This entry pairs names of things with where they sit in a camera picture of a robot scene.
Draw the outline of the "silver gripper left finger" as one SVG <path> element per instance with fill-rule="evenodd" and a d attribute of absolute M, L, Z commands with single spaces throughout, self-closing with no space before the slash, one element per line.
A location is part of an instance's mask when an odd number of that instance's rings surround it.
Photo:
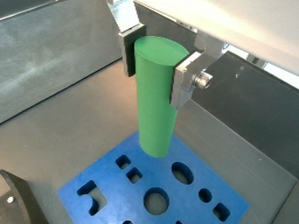
<path fill-rule="evenodd" d="M 146 35 L 146 25 L 139 21 L 134 0 L 107 0 L 107 6 L 119 28 L 126 75 L 131 77 L 136 74 L 135 42 Z"/>

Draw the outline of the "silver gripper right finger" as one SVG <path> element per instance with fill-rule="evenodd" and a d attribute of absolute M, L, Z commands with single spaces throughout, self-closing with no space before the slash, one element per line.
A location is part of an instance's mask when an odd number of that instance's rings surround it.
<path fill-rule="evenodd" d="M 171 106 L 179 110 L 193 98 L 195 88 L 207 89 L 213 75 L 206 72 L 230 49 L 230 44 L 205 32 L 195 37 L 197 51 L 178 64 L 173 77 Z"/>

